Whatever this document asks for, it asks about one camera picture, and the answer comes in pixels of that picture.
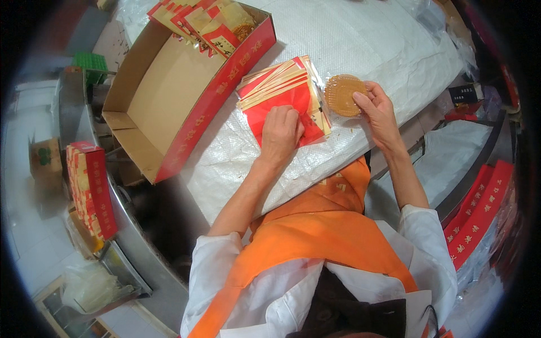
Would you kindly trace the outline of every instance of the white shirt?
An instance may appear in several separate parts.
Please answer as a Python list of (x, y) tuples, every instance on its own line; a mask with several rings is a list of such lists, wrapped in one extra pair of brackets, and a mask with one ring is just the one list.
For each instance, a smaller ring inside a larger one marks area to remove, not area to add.
[[(385, 221), (376, 221), (400, 260), (408, 267), (419, 290), (436, 310), (440, 326), (449, 315), (457, 294), (457, 275), (447, 251), (447, 243), (435, 210), (406, 205), (402, 208), (398, 232)], [(242, 250), (238, 233), (227, 236), (200, 236), (193, 252), (189, 281), (189, 300), (180, 329), (182, 338), (205, 313), (216, 293), (223, 288), (235, 258)], [(292, 260), (257, 276), (242, 291), (218, 337), (284, 337), (302, 328), (308, 315), (323, 264), (344, 284), (358, 301), (370, 304), (406, 299), (406, 317), (412, 293), (406, 296), (399, 279), (370, 273), (322, 259)], [(416, 336), (406, 320), (406, 336)]]

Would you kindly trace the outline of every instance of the red box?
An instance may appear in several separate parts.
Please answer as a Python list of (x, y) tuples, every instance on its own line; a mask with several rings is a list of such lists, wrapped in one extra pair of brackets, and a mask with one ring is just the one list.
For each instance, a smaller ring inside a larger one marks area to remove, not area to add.
[[(74, 156), (73, 148), (68, 146), (68, 175), (77, 213), (89, 230), (92, 230), (89, 222), (95, 214), (101, 228), (101, 233), (95, 235), (107, 240), (117, 232), (117, 227), (109, 195), (105, 151), (85, 141), (74, 142), (70, 146), (83, 153), (85, 161), (84, 164), (78, 163), (81, 158)], [(88, 177), (88, 189), (83, 187), (85, 180), (81, 179), (81, 175)]]
[(271, 15), (242, 6), (258, 25), (228, 59), (208, 58), (150, 21), (118, 70), (103, 117), (151, 183), (180, 172), (241, 77), (276, 43)]

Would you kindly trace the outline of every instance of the orange apron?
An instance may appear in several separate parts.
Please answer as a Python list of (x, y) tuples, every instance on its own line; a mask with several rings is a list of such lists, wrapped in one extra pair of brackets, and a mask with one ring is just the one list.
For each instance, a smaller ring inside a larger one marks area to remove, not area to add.
[(398, 278), (407, 293), (417, 286), (373, 220), (364, 196), (370, 172), (364, 157), (252, 224), (252, 242), (237, 256), (226, 283), (188, 338), (215, 337), (239, 295), (261, 272), (278, 264), (315, 258)]

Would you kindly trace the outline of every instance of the green crate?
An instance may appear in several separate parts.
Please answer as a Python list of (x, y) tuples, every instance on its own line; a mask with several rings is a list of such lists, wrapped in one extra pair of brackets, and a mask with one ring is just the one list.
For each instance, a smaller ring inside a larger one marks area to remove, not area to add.
[(91, 84), (102, 84), (107, 78), (107, 74), (101, 72), (107, 72), (109, 70), (103, 55), (78, 52), (75, 53), (72, 65), (79, 66), (86, 70), (87, 86)]

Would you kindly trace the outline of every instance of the hand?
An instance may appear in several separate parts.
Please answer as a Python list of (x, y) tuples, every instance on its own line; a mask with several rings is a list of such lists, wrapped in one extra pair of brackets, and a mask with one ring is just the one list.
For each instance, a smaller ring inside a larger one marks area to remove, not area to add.
[(365, 81), (368, 95), (353, 93), (353, 101), (368, 119), (372, 139), (385, 154), (404, 148), (394, 116), (393, 103), (376, 82)]
[(282, 170), (304, 131), (299, 112), (291, 105), (273, 107), (263, 125), (260, 161), (271, 169)]

